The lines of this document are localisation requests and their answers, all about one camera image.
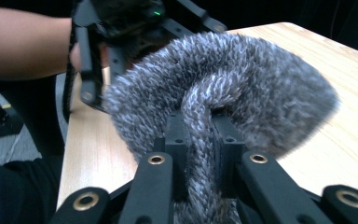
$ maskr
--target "floor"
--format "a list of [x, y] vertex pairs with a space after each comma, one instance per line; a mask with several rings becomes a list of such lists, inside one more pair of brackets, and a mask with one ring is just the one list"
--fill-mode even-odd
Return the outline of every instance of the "floor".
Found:
[[[56, 102], [57, 113], [59, 114], [60, 126], [63, 138], [66, 138], [67, 123], [62, 115], [62, 92], [63, 83], [65, 81], [64, 74], [57, 76], [56, 86]], [[8, 161], [28, 161], [39, 158], [40, 154], [34, 146], [34, 141], [31, 138], [27, 128], [22, 127], [19, 134], [8, 135], [0, 137], [0, 164]]]

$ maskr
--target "black sleeve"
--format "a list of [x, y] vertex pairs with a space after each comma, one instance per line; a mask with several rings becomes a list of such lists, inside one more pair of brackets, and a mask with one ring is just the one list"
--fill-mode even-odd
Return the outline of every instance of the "black sleeve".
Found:
[[70, 17], [73, 0], [0, 0], [0, 7], [29, 11], [51, 17]]
[[0, 166], [0, 223], [48, 223], [57, 205], [62, 157]]

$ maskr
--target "black metal bracket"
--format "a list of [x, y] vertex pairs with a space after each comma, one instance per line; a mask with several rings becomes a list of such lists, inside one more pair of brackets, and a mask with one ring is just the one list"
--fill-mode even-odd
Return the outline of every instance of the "black metal bracket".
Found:
[[76, 6], [73, 23], [81, 54], [80, 98], [103, 112], [102, 42], [109, 48], [112, 80], [125, 73], [128, 60], [140, 51], [184, 35], [227, 29], [189, 0], [83, 0]]
[[[358, 189], [329, 186], [322, 197], [312, 194], [272, 156], [248, 150], [229, 117], [212, 121], [217, 182], [224, 197], [237, 199], [241, 223], [358, 223]], [[187, 195], [188, 139], [182, 115], [170, 114], [165, 138], [156, 139], [131, 182], [110, 195], [93, 188], [75, 192], [51, 223], [173, 223], [173, 203]]]

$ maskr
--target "person's arm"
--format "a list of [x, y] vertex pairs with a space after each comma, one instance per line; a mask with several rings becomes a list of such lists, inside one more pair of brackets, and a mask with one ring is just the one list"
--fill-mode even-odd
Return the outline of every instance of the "person's arm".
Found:
[[0, 8], [0, 80], [47, 77], [66, 70], [71, 19]]

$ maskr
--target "black clothing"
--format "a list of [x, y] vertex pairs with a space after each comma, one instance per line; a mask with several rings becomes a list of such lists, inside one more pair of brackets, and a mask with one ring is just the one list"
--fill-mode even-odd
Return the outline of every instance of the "black clothing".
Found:
[[0, 166], [0, 223], [48, 223], [57, 204], [62, 157]]

